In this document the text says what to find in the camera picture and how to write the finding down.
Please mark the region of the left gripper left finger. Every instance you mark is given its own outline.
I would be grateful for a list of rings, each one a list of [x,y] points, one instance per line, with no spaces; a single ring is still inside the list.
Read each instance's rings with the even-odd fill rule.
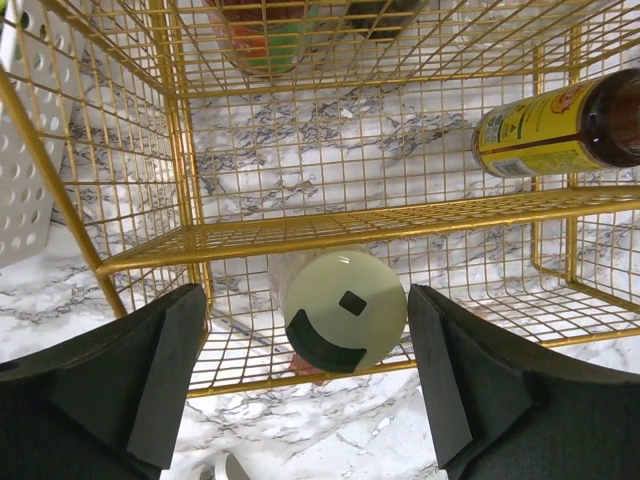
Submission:
[[[183,285],[2,363],[2,478],[159,478],[171,466],[206,307],[201,285]]]

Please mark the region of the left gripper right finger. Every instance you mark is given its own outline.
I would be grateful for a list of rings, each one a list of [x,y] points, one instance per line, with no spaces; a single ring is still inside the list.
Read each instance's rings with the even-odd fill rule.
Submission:
[[[408,320],[451,479],[635,479],[639,378],[539,346],[413,285]]]

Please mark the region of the clear shaker green lid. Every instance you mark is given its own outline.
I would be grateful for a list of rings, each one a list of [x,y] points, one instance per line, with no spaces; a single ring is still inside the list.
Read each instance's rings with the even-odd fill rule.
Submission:
[[[268,277],[289,344],[315,369],[363,371],[382,361],[403,334],[404,287],[363,245],[271,254]]]

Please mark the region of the small yellow label bottle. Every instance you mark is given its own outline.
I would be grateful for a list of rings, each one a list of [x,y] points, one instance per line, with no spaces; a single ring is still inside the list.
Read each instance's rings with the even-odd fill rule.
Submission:
[[[639,165],[639,70],[496,107],[475,126],[474,159],[502,178]]]

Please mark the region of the red sauce bottle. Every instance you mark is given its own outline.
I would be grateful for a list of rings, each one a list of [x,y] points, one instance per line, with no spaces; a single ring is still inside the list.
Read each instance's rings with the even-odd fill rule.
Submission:
[[[293,70],[307,53],[320,13],[314,1],[205,1],[226,60],[241,71],[273,77]]]

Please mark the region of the gold spice jar black cap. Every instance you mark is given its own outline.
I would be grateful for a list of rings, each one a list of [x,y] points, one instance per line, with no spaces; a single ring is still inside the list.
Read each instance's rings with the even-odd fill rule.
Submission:
[[[364,38],[391,41],[422,12],[428,1],[352,1],[347,13],[349,25]]]

